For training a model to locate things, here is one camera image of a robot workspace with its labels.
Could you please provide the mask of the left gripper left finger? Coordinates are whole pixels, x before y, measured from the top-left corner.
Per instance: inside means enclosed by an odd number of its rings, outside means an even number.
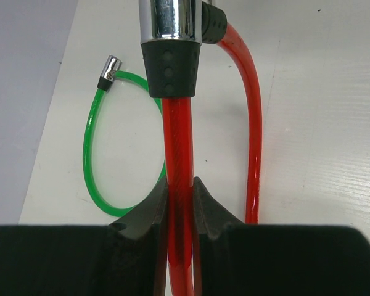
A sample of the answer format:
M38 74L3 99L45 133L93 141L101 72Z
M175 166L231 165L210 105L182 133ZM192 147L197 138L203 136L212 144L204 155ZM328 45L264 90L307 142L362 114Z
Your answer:
M0 226L0 295L164 295L168 184L113 223Z

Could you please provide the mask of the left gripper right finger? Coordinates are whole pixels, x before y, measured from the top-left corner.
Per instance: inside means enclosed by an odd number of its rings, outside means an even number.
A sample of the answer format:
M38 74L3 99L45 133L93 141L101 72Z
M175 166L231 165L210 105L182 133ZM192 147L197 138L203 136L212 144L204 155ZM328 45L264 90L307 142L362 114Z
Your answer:
M196 295L370 295L370 243L347 226L252 225L193 187Z

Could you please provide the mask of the green cable lock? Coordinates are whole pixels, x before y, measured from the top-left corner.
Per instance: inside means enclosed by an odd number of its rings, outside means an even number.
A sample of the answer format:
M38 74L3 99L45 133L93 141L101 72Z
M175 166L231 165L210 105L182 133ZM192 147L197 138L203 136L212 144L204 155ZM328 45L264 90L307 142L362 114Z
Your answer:
M123 80L132 83L145 90L145 92L149 92L149 85L145 78L135 73L121 70L121 65L122 61L114 55L109 55L105 62L105 65L99 76L97 90L89 110L89 115L83 136L82 152L83 178L90 198L97 206L97 208L100 209L102 212L117 218L123 217L134 207L114 207L108 201L106 201L105 198L103 198L100 190L98 189L93 165L94 134L97 127L98 116L104 102L104 97L107 92L109 92L115 80Z

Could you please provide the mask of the red cable lock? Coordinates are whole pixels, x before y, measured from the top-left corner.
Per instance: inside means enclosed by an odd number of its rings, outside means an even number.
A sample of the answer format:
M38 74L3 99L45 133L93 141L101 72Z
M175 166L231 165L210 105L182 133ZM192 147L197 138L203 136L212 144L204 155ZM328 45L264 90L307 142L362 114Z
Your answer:
M194 160L191 98L195 95L200 49L217 44L241 75L249 115L245 222L258 223L262 111L258 75L244 40L226 14L203 1L140 1L141 49L149 94L162 101L168 181L168 263L173 295L194 295Z

